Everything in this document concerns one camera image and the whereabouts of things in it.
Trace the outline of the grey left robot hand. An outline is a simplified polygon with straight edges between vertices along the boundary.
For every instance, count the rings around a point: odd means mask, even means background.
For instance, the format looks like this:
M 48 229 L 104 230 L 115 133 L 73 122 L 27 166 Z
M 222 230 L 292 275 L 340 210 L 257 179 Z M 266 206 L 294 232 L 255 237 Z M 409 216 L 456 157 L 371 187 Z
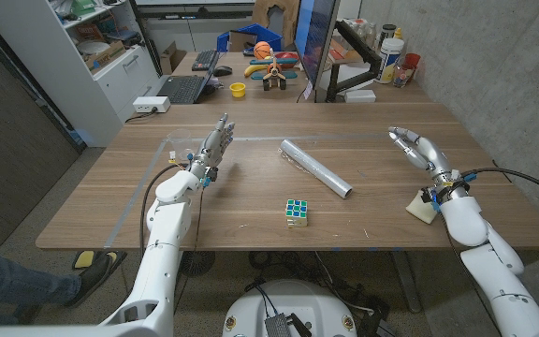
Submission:
M 224 152 L 233 140 L 234 123 L 227 122 L 228 114 L 224 113 L 211 133 L 200 143 L 188 171 L 199 179 L 205 175 L 207 168 L 216 168 L 222 161 Z

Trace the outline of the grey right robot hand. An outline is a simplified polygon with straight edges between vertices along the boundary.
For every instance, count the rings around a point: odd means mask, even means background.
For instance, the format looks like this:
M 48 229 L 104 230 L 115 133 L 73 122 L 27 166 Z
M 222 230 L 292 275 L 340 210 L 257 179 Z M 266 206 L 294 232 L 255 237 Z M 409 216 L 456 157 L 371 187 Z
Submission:
M 455 181 L 447 157 L 430 139 L 396 126 L 388 129 L 388 135 L 406 158 L 415 167 L 425 170 L 437 185 L 451 186 Z

